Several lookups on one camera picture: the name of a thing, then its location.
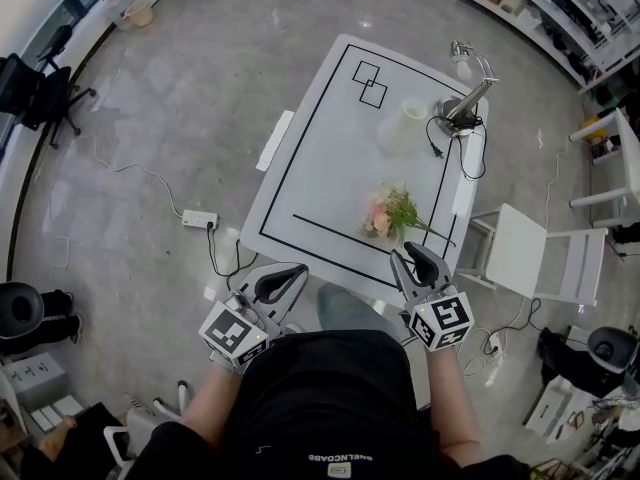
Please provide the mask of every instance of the white vase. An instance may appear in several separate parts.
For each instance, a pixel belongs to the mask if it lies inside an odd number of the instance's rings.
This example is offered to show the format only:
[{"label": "white vase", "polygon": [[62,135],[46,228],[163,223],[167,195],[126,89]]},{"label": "white vase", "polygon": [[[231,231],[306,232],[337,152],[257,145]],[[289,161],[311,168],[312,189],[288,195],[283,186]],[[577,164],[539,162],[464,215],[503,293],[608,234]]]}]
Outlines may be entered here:
[{"label": "white vase", "polygon": [[402,108],[389,115],[378,127],[378,146],[391,156],[406,156],[415,150],[429,109],[417,98],[407,98]]}]

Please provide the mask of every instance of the flower bouquet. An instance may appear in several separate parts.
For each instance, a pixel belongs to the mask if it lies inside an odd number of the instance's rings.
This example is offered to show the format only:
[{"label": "flower bouquet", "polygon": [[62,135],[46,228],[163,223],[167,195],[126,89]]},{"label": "flower bouquet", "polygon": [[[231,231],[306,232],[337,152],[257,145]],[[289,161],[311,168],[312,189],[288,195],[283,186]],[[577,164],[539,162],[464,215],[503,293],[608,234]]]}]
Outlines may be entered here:
[{"label": "flower bouquet", "polygon": [[406,188],[383,186],[371,200],[369,213],[362,225],[362,233],[371,238],[395,238],[401,243],[404,242],[407,228],[428,231],[456,247],[453,241],[429,227],[418,216],[416,204],[411,200]]}]

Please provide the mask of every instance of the gray pants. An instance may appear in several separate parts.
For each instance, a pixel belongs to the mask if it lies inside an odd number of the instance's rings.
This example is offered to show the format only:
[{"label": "gray pants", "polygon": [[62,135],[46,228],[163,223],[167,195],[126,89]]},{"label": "gray pants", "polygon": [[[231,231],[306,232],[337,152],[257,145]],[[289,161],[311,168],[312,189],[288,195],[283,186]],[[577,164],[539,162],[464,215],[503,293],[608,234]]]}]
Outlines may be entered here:
[{"label": "gray pants", "polygon": [[327,283],[318,291],[318,319],[325,331],[368,329],[386,332],[400,342],[398,329],[369,304],[335,284]]}]

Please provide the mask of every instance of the black shirt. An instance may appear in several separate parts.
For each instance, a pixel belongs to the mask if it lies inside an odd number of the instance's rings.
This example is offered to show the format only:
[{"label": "black shirt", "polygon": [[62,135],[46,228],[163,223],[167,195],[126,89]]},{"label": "black shirt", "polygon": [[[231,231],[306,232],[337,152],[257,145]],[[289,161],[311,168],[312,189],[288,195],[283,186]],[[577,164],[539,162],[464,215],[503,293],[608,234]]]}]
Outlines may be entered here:
[{"label": "black shirt", "polygon": [[503,456],[461,469],[421,425],[403,348],[380,331],[323,331],[285,336],[254,359],[219,452],[165,423],[127,479],[172,475],[525,479],[528,468]]}]

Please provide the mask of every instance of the desk lamp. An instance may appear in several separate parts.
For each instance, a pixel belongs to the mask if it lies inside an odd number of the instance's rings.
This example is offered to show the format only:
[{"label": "desk lamp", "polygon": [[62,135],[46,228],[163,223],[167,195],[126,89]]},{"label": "desk lamp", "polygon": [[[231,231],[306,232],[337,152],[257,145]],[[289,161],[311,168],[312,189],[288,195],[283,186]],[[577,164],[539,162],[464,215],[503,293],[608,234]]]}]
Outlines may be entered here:
[{"label": "desk lamp", "polygon": [[436,105],[436,115],[445,119],[438,119],[438,124],[446,133],[454,136],[469,135],[478,126],[474,107],[480,101],[489,88],[500,80],[495,77],[493,69],[487,59],[470,44],[462,41],[451,43],[451,60],[456,64],[456,72],[462,80],[469,80],[472,72],[469,67],[469,57],[478,60],[482,69],[482,81],[480,85],[471,91],[464,99],[452,97],[448,100],[440,100]]}]

